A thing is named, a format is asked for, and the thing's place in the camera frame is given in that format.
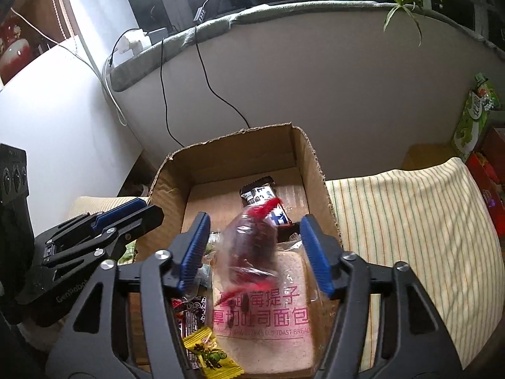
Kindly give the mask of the red gift box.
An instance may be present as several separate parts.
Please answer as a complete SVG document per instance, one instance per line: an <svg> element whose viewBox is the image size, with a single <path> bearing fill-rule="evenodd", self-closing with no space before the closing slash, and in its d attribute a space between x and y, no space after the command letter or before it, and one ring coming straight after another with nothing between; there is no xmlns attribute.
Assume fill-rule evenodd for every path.
<svg viewBox="0 0 505 379"><path fill-rule="evenodd" d="M491 127L466 161L498 237L504 239L504 127Z"/></svg>

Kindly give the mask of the dark red jujube snack bag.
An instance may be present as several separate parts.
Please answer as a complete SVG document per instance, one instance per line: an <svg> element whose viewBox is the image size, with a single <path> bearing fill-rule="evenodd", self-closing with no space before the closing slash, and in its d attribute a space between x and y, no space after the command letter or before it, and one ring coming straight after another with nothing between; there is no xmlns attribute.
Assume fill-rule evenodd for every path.
<svg viewBox="0 0 505 379"><path fill-rule="evenodd" d="M222 288L215 304L277 287L277 227L264 206L246 207L227 225L217 244L215 272Z"/></svg>

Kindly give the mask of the green snack bag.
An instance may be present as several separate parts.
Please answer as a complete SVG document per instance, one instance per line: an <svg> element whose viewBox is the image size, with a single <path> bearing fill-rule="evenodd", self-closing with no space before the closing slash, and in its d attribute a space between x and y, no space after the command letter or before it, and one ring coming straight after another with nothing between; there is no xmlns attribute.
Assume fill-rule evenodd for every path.
<svg viewBox="0 0 505 379"><path fill-rule="evenodd" d="M489 79L484 74L477 73L475 82L475 87L468 92L451 140L453 149L464 162L477 145L490 113L502 109L500 99Z"/></svg>

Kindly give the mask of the snickers bar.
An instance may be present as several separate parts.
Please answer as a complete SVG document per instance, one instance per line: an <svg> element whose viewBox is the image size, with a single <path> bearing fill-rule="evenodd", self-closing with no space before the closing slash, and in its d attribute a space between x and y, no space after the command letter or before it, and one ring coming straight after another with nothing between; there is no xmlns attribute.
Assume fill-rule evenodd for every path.
<svg viewBox="0 0 505 379"><path fill-rule="evenodd" d="M207 297L174 298L172 307L182 339L204 327Z"/></svg>
<svg viewBox="0 0 505 379"><path fill-rule="evenodd" d="M276 194L275 181L270 175L246 184L240 189L239 194L246 206L269 208L270 211L265 214L265 217L276 227L286 228L293 224L281 199Z"/></svg>

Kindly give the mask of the striped beige table cloth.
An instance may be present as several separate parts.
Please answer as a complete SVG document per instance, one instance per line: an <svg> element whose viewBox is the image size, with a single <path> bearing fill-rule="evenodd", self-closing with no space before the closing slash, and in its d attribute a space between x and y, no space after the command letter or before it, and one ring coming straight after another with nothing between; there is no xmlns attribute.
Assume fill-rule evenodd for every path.
<svg viewBox="0 0 505 379"><path fill-rule="evenodd" d="M502 252L462 160L334 181L326 181L309 161L275 169L271 177L292 220L322 210L346 249L377 264L411 264L468 375L502 370Z"/></svg>

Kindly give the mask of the yellow snack packet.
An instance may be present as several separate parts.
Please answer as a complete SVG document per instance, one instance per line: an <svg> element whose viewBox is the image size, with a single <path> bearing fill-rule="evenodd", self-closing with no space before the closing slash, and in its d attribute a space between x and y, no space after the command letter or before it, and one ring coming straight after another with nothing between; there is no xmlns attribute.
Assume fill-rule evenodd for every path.
<svg viewBox="0 0 505 379"><path fill-rule="evenodd" d="M183 339L185 348L194 354L203 374L209 379L231 379L245 373L217 343L209 327L202 327Z"/></svg>

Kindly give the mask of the open cardboard box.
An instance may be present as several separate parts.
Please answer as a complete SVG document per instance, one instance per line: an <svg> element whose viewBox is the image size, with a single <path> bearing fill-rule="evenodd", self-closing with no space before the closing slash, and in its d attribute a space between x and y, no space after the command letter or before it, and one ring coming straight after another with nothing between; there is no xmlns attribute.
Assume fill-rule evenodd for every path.
<svg viewBox="0 0 505 379"><path fill-rule="evenodd" d="M254 128L169 155L149 199L163 223L138 239L138 260L171 246L197 214L218 235L211 266L211 359L245 378L308 378L332 331L326 272L313 233L342 251L330 196L312 144L291 124Z"/></svg>

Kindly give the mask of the white power adapter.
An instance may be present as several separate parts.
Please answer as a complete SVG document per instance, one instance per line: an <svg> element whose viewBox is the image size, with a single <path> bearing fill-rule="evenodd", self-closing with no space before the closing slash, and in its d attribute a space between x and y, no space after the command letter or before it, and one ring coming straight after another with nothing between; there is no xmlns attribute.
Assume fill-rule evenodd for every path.
<svg viewBox="0 0 505 379"><path fill-rule="evenodd" d="M126 31L119 39L113 52L124 54L131 51L134 55L140 54L143 50L152 46L148 33L142 29L132 29Z"/></svg>

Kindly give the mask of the red decorated vase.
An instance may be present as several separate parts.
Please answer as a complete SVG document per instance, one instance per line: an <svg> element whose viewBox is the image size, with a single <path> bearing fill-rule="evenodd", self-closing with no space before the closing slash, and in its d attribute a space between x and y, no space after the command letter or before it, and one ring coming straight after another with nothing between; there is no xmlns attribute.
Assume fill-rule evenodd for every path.
<svg viewBox="0 0 505 379"><path fill-rule="evenodd" d="M11 15L1 24L0 72L3 84L7 84L32 60L32 48L22 36L16 17Z"/></svg>

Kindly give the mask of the bagged toast bread loaf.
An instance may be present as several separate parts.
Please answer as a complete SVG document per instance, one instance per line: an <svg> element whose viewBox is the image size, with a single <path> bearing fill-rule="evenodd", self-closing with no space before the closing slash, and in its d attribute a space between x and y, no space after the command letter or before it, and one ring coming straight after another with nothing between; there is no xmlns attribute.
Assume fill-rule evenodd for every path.
<svg viewBox="0 0 505 379"><path fill-rule="evenodd" d="M240 297L213 307L217 342L243 378L308 378L327 340L328 312L302 243L279 247L277 286L248 293L247 308Z"/></svg>

